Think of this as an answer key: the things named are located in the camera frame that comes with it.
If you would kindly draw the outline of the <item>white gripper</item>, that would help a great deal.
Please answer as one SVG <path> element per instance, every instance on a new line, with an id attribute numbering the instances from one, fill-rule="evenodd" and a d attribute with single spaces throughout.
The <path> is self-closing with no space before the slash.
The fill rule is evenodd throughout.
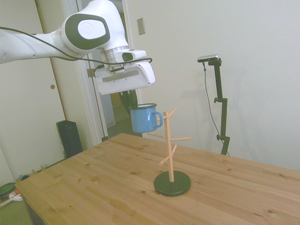
<path id="1" fill-rule="evenodd" d="M 99 93 L 106 95 L 120 92 L 125 109 L 138 105 L 135 89 L 151 86 L 155 82 L 153 69 L 148 62 L 126 65 L 123 72 L 116 74 L 111 74 L 108 69 L 96 71 L 95 77 Z"/>

